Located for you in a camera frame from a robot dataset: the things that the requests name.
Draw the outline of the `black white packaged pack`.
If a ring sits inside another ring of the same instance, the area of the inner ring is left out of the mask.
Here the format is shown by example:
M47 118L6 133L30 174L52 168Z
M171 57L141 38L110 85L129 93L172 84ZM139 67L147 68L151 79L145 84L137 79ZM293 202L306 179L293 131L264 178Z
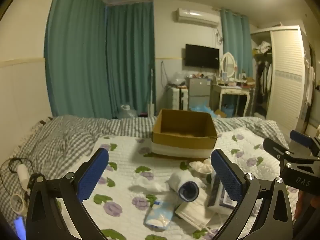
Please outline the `black white packaged pack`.
M215 213L230 215L237 206L237 202L231 200L217 175L212 175L211 186L207 207Z

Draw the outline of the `cream cloth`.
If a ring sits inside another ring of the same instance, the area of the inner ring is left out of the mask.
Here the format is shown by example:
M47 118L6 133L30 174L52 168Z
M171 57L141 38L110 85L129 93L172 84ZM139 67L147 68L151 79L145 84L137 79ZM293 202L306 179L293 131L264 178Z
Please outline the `cream cloth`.
M201 174L211 174L214 170L209 158L205 159L204 161L193 161L193 162L189 163L189 166L194 171L201 173Z

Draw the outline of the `white towel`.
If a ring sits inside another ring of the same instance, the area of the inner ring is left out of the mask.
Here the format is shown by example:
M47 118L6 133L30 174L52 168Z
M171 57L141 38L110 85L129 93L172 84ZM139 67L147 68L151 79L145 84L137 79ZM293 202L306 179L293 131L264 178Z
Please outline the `white towel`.
M185 220L195 228L204 228L214 215L214 212L203 204L194 202L183 202L176 210L176 215Z

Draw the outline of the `white blue sock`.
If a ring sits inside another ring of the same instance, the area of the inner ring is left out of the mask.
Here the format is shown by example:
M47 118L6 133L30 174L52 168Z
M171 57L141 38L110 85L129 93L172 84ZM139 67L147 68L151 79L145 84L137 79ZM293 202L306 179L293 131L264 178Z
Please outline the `white blue sock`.
M196 200L200 192L195 177L188 170L173 173L168 180L168 184L183 201L188 203Z

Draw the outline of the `knotted white sock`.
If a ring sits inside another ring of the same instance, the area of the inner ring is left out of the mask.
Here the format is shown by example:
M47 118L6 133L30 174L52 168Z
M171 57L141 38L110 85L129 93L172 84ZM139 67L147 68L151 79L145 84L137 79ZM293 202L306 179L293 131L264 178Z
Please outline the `knotted white sock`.
M163 194L170 191L170 186L167 182L159 183L155 180L148 180L143 176L139 176L129 186L129 190Z

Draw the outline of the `glowing phone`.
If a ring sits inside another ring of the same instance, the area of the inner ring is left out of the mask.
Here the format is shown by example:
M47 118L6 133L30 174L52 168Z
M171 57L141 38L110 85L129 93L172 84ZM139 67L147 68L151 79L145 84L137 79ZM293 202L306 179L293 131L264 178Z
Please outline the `glowing phone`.
M26 240L26 230L25 230L25 223L24 223L23 217L18 216L14 220L14 226L15 226L18 238L20 240Z

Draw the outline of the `blue basket under table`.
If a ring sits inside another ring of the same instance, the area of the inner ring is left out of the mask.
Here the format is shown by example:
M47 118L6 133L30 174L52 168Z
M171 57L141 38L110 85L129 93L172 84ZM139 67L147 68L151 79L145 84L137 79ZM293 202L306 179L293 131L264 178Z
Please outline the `blue basket under table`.
M225 115L228 117L228 118L231 118L233 116L233 112L234 112L234 106L233 105L223 105L221 107L221 111L223 113L225 113Z

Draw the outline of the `white wardrobe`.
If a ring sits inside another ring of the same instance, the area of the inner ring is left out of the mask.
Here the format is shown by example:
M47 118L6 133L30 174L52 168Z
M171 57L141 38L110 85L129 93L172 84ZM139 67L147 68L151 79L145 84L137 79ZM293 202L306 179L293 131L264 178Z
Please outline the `white wardrobe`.
M306 35L298 25L272 27L251 33L256 44L269 42L272 49L271 92L268 120L276 121L284 134L302 131L304 126Z

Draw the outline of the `white dressing table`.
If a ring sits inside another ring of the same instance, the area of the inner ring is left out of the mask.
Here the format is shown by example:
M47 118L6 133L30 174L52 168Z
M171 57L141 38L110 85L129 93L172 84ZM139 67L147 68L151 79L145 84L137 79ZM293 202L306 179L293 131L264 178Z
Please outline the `white dressing table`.
M210 100L209 100L209 107L211 110L221 110L222 109L222 102L223 97L225 95L236 95L237 103L236 103L236 110L235 114L238 114L238 108L240 103L240 96L246 97L246 103L244 107L243 116L249 116L250 114L250 105L253 99L253 88L244 88L241 86L224 86L218 85L215 81L211 82L210 86Z

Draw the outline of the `box of blue bags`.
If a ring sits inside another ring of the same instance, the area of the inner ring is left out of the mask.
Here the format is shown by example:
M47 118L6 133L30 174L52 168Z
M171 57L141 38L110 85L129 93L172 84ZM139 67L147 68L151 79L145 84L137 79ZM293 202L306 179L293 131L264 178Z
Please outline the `box of blue bags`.
M196 105L193 107L190 107L191 111L194 112L204 112L204 113L208 113L212 116L212 118L226 118L227 115L222 112L221 110L217 109L216 111L211 110L209 107L207 107L206 105Z

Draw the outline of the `white oval vanity mirror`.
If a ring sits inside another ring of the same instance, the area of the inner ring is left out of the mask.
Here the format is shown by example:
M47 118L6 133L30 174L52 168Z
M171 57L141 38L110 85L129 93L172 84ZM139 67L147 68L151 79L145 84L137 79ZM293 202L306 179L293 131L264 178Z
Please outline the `white oval vanity mirror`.
M236 71L236 60L230 52L226 52L220 60L220 76L223 80L234 78Z

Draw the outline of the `open cardboard box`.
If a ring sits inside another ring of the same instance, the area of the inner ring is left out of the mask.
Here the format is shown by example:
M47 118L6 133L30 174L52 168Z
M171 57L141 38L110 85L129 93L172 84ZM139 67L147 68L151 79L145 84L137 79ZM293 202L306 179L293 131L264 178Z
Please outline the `open cardboard box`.
M209 113L162 109L153 126L151 150L168 157L207 159L216 141Z

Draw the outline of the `small silver fridge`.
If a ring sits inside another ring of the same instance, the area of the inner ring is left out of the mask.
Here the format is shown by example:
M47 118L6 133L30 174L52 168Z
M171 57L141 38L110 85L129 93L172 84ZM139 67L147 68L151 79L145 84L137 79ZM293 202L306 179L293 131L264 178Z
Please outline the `small silver fridge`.
M210 103L210 79L187 78L189 108L206 106Z

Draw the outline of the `white suitcase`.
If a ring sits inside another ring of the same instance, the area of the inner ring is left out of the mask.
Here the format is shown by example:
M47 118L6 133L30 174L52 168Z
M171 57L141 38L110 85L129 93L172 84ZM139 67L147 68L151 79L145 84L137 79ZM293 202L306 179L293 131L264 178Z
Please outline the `white suitcase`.
M167 89L167 103L168 109L174 110L188 110L188 89L187 87L169 87Z

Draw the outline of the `right teal curtain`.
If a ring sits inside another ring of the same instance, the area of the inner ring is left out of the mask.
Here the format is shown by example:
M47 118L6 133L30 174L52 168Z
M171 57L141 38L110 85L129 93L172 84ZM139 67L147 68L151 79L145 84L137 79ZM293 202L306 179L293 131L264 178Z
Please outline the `right teal curtain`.
M220 11L223 37L223 52L233 55L238 73L253 76L253 56L249 19L246 15L235 14L228 9Z

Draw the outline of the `white upright vacuum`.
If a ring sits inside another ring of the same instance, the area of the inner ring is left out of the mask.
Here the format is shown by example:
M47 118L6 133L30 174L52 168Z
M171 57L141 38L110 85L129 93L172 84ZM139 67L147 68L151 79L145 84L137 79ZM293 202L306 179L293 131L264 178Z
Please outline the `white upright vacuum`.
M154 93L154 68L151 68L151 75L150 75L150 97L149 97L149 104L148 104L148 116L153 117L155 114L155 104L153 100L153 93Z

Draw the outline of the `clear water jug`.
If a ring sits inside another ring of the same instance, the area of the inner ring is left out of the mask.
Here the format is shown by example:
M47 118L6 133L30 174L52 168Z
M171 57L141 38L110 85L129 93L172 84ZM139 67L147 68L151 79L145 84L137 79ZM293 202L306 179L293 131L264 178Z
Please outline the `clear water jug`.
M138 116L137 111L134 109L131 109L130 105L121 105L117 118L127 119L127 118L136 118L137 116Z

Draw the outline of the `white air conditioner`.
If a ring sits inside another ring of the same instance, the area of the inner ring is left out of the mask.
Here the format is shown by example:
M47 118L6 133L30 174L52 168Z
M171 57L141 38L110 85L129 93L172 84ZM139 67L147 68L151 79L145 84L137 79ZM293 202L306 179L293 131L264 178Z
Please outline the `white air conditioner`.
M182 8L178 8L176 14L178 22L205 25L213 28L218 27L220 24L220 17L217 14Z

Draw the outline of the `large teal curtain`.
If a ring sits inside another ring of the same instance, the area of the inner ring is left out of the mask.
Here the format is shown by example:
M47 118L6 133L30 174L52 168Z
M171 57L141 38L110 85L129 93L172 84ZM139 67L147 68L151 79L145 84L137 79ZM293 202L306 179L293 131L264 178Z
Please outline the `large teal curtain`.
M148 110L155 62L153 3L53 0L44 42L54 116L114 118Z

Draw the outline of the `black wall television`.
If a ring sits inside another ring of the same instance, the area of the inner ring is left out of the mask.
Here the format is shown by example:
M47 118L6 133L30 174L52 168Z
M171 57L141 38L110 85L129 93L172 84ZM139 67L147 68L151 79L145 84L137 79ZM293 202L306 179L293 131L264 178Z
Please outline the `black wall television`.
M220 51L216 48L192 44L185 45L184 62L187 67L219 69L219 56Z

